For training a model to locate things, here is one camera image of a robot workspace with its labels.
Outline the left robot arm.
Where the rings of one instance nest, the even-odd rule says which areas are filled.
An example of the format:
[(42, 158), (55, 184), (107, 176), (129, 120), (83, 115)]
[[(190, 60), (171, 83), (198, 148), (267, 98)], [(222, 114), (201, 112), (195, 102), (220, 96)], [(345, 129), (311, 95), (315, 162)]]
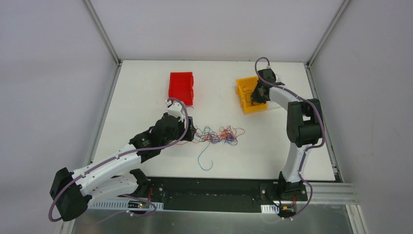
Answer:
[(150, 195), (150, 180), (140, 165), (179, 141), (193, 141), (194, 135), (192, 117), (164, 113), (154, 126), (112, 155), (73, 171), (58, 170), (50, 189), (49, 220), (71, 221), (92, 205), (115, 196)]

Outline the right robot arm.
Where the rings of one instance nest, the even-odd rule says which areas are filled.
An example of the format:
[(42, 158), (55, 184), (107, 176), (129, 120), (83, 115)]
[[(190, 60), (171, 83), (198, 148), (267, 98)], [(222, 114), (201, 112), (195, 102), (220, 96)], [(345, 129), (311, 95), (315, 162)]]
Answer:
[(278, 82), (270, 67), (256, 71), (257, 85), (252, 100), (257, 103), (268, 101), (280, 105), (287, 111), (286, 132), (290, 148), (286, 164), (280, 172), (276, 186), (277, 195), (290, 199), (303, 187), (303, 169), (311, 149), (324, 143), (325, 131), (318, 99), (304, 99)]

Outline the orange plastic bin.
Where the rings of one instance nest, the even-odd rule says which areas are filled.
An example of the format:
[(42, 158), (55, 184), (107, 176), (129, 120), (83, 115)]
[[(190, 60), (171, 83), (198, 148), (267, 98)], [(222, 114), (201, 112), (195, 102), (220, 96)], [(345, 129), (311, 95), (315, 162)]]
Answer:
[(236, 79), (236, 94), (240, 99), (240, 106), (245, 114), (265, 111), (267, 109), (267, 104), (255, 103), (251, 100), (251, 95), (258, 80), (258, 77)]

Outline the red plastic bin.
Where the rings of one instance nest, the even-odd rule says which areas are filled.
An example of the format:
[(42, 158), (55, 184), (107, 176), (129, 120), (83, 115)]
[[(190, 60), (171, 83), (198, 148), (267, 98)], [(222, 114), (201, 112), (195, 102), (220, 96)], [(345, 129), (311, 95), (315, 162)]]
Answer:
[(169, 77), (169, 98), (177, 98), (186, 106), (193, 105), (193, 73), (171, 72)]

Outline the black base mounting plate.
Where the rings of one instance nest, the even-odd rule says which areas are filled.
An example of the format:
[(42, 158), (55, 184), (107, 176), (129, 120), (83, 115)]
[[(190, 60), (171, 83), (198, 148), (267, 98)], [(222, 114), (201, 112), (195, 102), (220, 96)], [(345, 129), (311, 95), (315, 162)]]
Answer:
[(149, 177), (131, 195), (163, 204), (167, 211), (259, 213), (262, 205), (306, 202), (304, 185), (281, 194), (277, 180)]

